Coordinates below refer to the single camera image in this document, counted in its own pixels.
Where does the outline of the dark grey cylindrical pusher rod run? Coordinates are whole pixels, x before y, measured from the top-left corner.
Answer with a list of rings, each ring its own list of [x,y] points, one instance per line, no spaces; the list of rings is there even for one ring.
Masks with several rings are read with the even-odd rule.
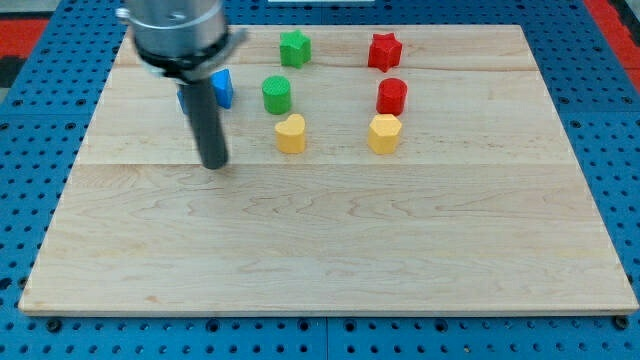
[[[211,170],[224,167],[228,151],[211,81],[181,85],[180,91],[202,165]]]

